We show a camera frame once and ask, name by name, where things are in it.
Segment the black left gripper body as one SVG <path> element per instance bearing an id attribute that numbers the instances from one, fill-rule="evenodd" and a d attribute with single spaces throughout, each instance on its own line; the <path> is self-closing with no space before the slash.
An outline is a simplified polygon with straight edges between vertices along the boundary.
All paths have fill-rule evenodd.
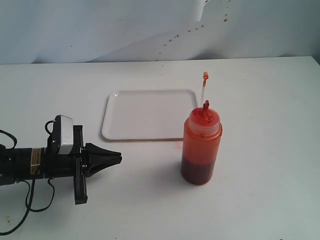
<path id="1" fill-rule="evenodd" d="M 73 178 L 74 201 L 76 205 L 87 203 L 86 176 L 84 174 L 83 157 L 83 126 L 72 127 L 73 147 L 69 154 L 58 154 L 58 141 L 60 140 L 60 127 L 53 125 L 52 133 L 48 137 L 48 146 L 45 150 L 45 157 L 42 171 L 45 179 Z"/>

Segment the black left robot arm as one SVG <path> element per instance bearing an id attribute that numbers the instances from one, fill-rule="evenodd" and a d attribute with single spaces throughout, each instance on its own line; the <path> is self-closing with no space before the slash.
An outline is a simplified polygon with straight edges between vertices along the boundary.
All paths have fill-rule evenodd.
<path id="1" fill-rule="evenodd" d="M 0 184 L 11 185 L 32 179 L 73 178 L 75 204 L 88 200 L 86 179 L 99 171 L 120 164 L 121 153 L 83 142 L 82 125 L 73 126 L 73 147 L 69 154 L 58 154 L 55 134 L 42 148 L 0 148 Z"/>

